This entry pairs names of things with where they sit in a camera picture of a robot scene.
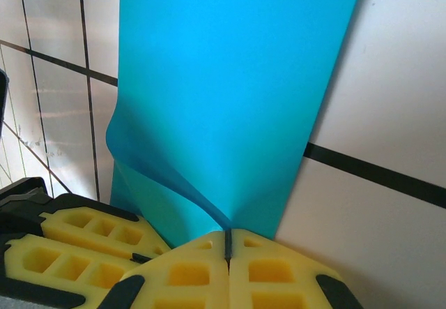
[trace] black tile grout line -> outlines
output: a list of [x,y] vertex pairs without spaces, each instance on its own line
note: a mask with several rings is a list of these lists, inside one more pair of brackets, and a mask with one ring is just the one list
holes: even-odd
[[6,156],[6,148],[5,148],[5,142],[3,141],[3,138],[1,138],[1,144],[3,145],[3,151],[5,152],[6,167],[8,168],[9,177],[11,177],[11,170],[9,168],[9,162],[8,162],[8,157]]
[[26,47],[22,47],[16,44],[9,43],[5,40],[0,39],[0,44],[3,44],[7,47],[10,47],[11,49],[30,54],[31,56],[34,56],[36,58],[48,61],[49,63],[53,63],[55,65],[58,65],[60,67],[67,68],[68,70],[72,70],[73,72],[78,72],[80,74],[83,74],[85,76],[92,77],[93,79],[102,81],[106,84],[110,84],[112,86],[118,86],[118,79],[115,77],[112,77],[110,75],[106,75],[100,72],[96,72],[95,70],[90,70],[88,68],[76,65],[74,63],[70,63],[68,61],[64,61],[59,58],[54,58],[53,56],[48,56],[46,54],[28,49]]
[[312,143],[307,144],[304,157],[446,209],[446,188]]
[[[5,59],[3,57],[3,50],[1,50],[1,59],[3,61],[3,67],[5,68],[5,72],[6,75],[8,75],[8,71],[6,70],[6,64],[5,64]],[[17,131],[17,122],[15,120],[15,113],[14,113],[14,106],[13,106],[13,97],[11,96],[11,92],[10,89],[6,89],[7,91],[7,96],[9,96],[9,102],[11,104],[11,112],[13,113],[13,120],[14,120],[14,127],[15,127],[15,131]],[[19,144],[19,152],[20,152],[20,159],[22,160],[22,166],[23,166],[23,173],[26,176],[26,170],[25,170],[25,162],[23,161],[23,153],[22,153],[22,148],[20,146],[20,143],[17,142]],[[6,161],[8,161],[8,155],[5,152],[5,157],[6,157]]]
[[[82,35],[84,37],[85,67],[86,67],[87,70],[89,70],[90,69],[89,46],[88,46],[87,37],[86,37],[84,0],[79,0],[79,2],[80,2],[80,7],[81,7]],[[88,95],[89,95],[91,144],[92,144],[92,147],[93,147],[93,166],[94,166],[94,170],[95,170],[96,199],[100,202],[99,176],[98,176],[98,158],[96,156],[95,124],[94,124],[94,118],[93,118],[93,100],[91,98],[90,75],[86,76],[86,88],[87,88],[87,92],[88,92]]]
[[[1,44],[0,44],[0,55],[1,55],[1,61],[3,62],[3,68],[6,69],[6,67],[5,67],[5,59],[3,58],[3,50],[1,49]],[[1,144],[3,145],[3,150],[5,151],[6,166],[8,167],[9,177],[11,177],[11,170],[9,168],[9,162],[8,162],[8,157],[6,156],[6,149],[5,149],[5,143],[3,141],[3,138],[1,138]]]
[[40,164],[42,164],[42,166],[48,171],[48,173],[49,173],[49,175],[51,176],[53,176],[56,180],[57,180],[57,182],[59,182],[60,184],[61,184],[61,186],[67,191],[67,192],[69,192],[69,193],[71,193],[71,190],[66,186],[66,184],[64,184],[63,182],[62,182],[62,180],[60,180],[60,178],[45,164],[45,162],[42,160],[42,159],[40,159],[40,157],[36,154],[36,152],[34,152],[33,151],[33,149],[31,148],[31,147],[29,147],[28,145],[26,145],[25,143],[24,143],[24,141],[22,140],[22,138],[20,138],[19,137],[19,135],[17,134],[17,133],[15,133],[14,132],[14,130],[5,122],[5,121],[3,121],[3,125],[5,126],[5,127],[7,127],[8,129],[9,129],[9,131],[10,132],[12,132],[13,133],[13,135],[19,140],[19,142],[20,143],[22,143],[23,144],[23,146],[25,146],[27,149],[28,149],[28,151],[30,151],[32,154],[33,154],[33,156],[34,157],[36,157],[36,159],[38,160],[38,162],[40,163]]
[[[28,36],[28,45],[29,45],[29,49],[32,50],[31,37],[29,35],[28,19],[26,18],[26,8],[25,8],[24,0],[22,0],[22,7],[23,7],[23,16],[24,16],[25,25],[26,25],[26,34]],[[37,85],[36,68],[34,66],[33,56],[30,55],[30,58],[31,58],[31,65],[33,67],[34,86],[36,88],[37,105],[39,108],[40,127],[42,128],[43,144],[45,146],[45,155],[47,155],[48,154],[47,138],[45,137],[45,129],[43,128],[42,107],[40,106],[40,96],[39,96],[39,90],[38,90],[38,85]],[[49,159],[48,159],[48,157],[46,157],[46,159],[47,159],[47,166],[49,168]],[[49,185],[51,186],[51,194],[54,197],[53,180],[51,179],[51,175],[49,176]]]
[[7,173],[7,171],[6,171],[6,169],[5,169],[5,167],[3,167],[3,165],[2,164],[0,164],[0,167],[1,167],[1,169],[3,170],[3,172],[5,172],[5,174],[6,174],[6,176],[8,177],[8,179],[9,179],[9,181],[11,181],[11,183],[13,182],[13,180],[11,180],[11,177],[8,175],[8,173]]

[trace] white tile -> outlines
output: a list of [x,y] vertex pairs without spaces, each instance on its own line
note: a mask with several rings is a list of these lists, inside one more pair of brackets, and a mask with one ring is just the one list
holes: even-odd
[[54,175],[52,175],[52,174],[50,174],[50,175],[51,175],[51,180],[53,183],[53,193],[54,193],[53,197],[56,198],[59,195],[68,193],[68,191],[61,185],[59,180],[57,180],[56,177],[54,177]]
[[2,45],[0,44],[0,69],[4,72],[5,71],[5,65],[3,64],[3,52],[2,52]]
[[107,204],[110,203],[114,162],[105,144],[105,133],[112,119],[117,98],[118,89],[116,87],[101,81],[91,80],[100,201]]
[[304,160],[276,240],[332,266],[365,308],[446,303],[445,210]]
[[312,141],[446,186],[446,0],[364,0]]
[[35,59],[49,168],[76,194],[95,198],[86,77]]
[[84,0],[90,69],[118,76],[119,0]]
[[[3,71],[6,72],[6,75],[8,76],[8,71],[6,70],[5,63],[3,62],[3,49],[6,47],[4,45],[0,45],[0,67],[3,69]],[[9,124],[10,127],[12,127],[15,131],[15,121],[14,121],[14,113],[13,113],[13,106],[11,105],[11,96],[10,96],[10,89],[9,89],[9,82],[8,82],[8,93],[6,95],[6,101],[5,101],[5,110],[3,112],[3,120]]]
[[16,136],[5,126],[3,126],[1,134],[5,146],[6,157],[8,159],[11,180],[20,180],[26,176],[20,142],[18,138],[16,138]]
[[3,47],[2,51],[9,77],[10,100],[15,116],[15,122],[11,122],[8,112],[5,121],[11,128],[14,128],[24,143],[29,145],[40,159],[46,162],[31,56],[9,47]]
[[85,66],[80,0],[24,0],[33,50]]
[[23,162],[25,164],[26,177],[39,176],[45,181],[48,194],[51,195],[51,181],[49,180],[49,172],[45,166],[28,150],[24,145],[21,145]]
[[8,173],[6,173],[3,165],[0,166],[0,188],[4,188],[7,185],[10,185],[12,182],[9,179]]
[[10,182],[10,171],[9,171],[9,164],[8,160],[6,159],[6,152],[5,152],[5,146],[3,143],[3,137],[0,139],[0,166],[1,166],[1,172],[4,173]]
[[29,48],[22,0],[1,0],[0,39]]

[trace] turquoise sheet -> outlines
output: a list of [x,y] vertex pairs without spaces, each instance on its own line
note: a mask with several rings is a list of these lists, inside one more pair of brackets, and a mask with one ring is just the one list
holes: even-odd
[[121,0],[111,203],[272,238],[355,0]]

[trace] yellow foam holder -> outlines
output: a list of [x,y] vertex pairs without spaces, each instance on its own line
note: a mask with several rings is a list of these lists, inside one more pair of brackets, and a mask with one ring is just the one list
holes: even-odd
[[94,309],[128,271],[141,266],[128,259],[27,234],[7,242],[7,278],[80,294],[77,308]]
[[145,279],[133,309],[228,308],[224,232],[211,232],[126,273]]
[[316,276],[336,271],[246,230],[232,231],[230,309],[332,309]]
[[138,216],[133,222],[86,206],[41,213],[46,238],[132,259],[133,253],[155,258],[170,250],[151,225]]
[[334,308],[316,277],[340,284],[336,271],[246,230],[232,230],[231,240],[225,237],[225,232],[211,232],[127,272],[122,281],[145,279],[131,308]]

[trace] tiled wall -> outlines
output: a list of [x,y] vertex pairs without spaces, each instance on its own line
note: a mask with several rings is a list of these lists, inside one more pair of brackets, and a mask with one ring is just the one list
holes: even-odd
[[[1,185],[42,176],[106,202],[118,0],[1,0],[0,20]],[[360,0],[353,20],[277,240],[338,268],[366,308],[441,308],[446,0]]]
[[10,79],[1,185],[42,176],[54,196],[109,200],[105,131],[117,96],[118,5],[1,0],[0,68]]

